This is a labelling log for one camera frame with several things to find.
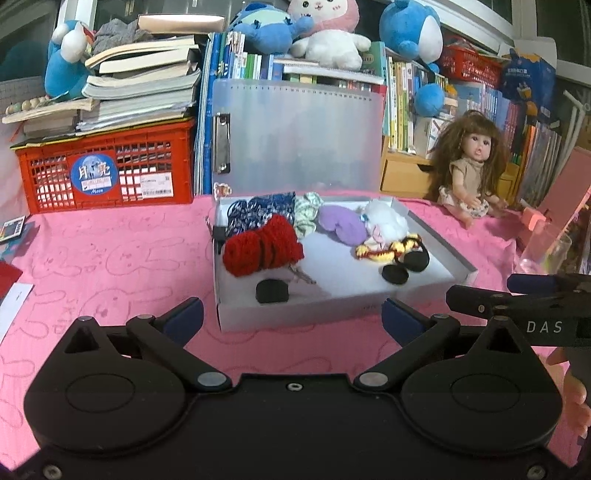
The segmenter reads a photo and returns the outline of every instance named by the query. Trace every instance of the open box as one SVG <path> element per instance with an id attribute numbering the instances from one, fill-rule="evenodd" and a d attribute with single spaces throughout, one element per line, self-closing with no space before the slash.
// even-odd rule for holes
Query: open box
<path id="1" fill-rule="evenodd" d="M 230 205 L 255 195 L 314 191 L 325 204 L 356 210 L 379 191 L 383 105 L 377 94 L 217 80 L 213 112 L 214 226 L 227 226 Z M 476 268 L 426 223 L 397 200 L 381 200 L 407 218 L 411 233 L 421 236 L 431 256 L 425 271 L 393 286 L 382 278 L 382 264 L 358 260 L 354 249 L 316 231 L 301 240 L 305 258 L 298 264 L 315 285 L 296 281 L 287 268 L 236 278 L 223 265 L 223 247 L 214 240 L 220 328 L 245 331 L 363 317 L 379 313 L 389 297 L 418 306 L 443 299 L 454 284 L 474 281 Z M 265 278 L 289 281 L 289 300 L 259 304 L 256 285 Z"/>

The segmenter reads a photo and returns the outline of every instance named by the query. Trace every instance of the red knitted item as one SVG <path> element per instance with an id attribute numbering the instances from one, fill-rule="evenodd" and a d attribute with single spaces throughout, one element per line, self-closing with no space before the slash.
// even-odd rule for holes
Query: red knitted item
<path id="1" fill-rule="evenodd" d="M 295 232 L 283 215 L 272 215 L 263 227 L 231 236 L 224 245 L 223 264 L 235 277 L 295 264 L 304 258 Z"/>

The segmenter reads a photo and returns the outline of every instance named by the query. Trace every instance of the blue patterned cloth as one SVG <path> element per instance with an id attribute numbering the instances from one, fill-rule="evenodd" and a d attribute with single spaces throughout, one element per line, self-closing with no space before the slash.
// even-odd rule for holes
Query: blue patterned cloth
<path id="1" fill-rule="evenodd" d="M 274 213 L 283 215 L 293 225 L 295 199 L 296 193 L 289 192 L 235 201 L 228 209 L 226 238 L 262 227 Z"/>

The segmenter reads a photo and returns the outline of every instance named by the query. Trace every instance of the gray cloth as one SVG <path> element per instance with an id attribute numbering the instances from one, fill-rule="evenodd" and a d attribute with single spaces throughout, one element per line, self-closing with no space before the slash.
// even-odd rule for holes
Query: gray cloth
<path id="1" fill-rule="evenodd" d="M 134 20 L 128 25 L 122 20 L 114 18 L 99 28 L 99 31 L 95 35 L 92 54 L 96 55 L 119 45 L 128 45 L 130 43 L 153 39 L 154 37 L 150 32 L 138 28 L 137 20 Z"/>

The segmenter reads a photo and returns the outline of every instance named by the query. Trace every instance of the red basket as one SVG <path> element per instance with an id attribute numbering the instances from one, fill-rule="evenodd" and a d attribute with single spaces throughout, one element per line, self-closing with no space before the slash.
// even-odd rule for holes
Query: red basket
<path id="1" fill-rule="evenodd" d="M 473 50 L 458 46 L 443 47 L 437 64 L 441 74 L 450 80 L 480 82 L 493 89 L 501 85 L 503 67 Z"/>
<path id="2" fill-rule="evenodd" d="M 15 149 L 31 213 L 191 203 L 193 120 Z"/>

